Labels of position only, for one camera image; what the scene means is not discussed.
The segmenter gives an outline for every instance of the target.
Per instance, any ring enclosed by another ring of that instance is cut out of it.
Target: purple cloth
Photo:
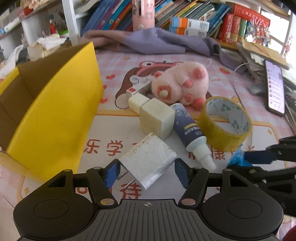
[[[81,42],[88,41],[92,41],[95,47],[125,53],[184,54],[191,51],[207,57],[218,54],[222,64],[231,70],[242,64],[225,54],[213,38],[177,35],[156,27],[136,32],[91,30],[81,38]],[[237,72],[243,74],[245,70],[242,66]]]

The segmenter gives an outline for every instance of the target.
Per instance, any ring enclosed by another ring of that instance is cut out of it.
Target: open cardboard box
[[[103,92],[92,43],[17,66],[0,84],[0,165],[38,181],[76,172]]]

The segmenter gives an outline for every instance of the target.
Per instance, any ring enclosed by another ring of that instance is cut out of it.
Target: pink tumbler
[[[154,27],[154,3],[155,0],[132,0],[133,31]]]

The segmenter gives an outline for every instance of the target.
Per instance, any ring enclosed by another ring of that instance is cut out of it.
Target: pink plush pig
[[[167,104],[180,102],[201,110],[206,100],[209,76],[203,64],[188,61],[164,72],[156,72],[152,79],[152,93]]]

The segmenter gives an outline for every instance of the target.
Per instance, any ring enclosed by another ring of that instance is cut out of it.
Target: roll of tape
[[[218,126],[211,115],[224,117],[232,125],[233,133]],[[236,151],[253,131],[253,123],[248,113],[231,99],[214,96],[206,100],[198,123],[207,137],[207,142],[219,151]]]

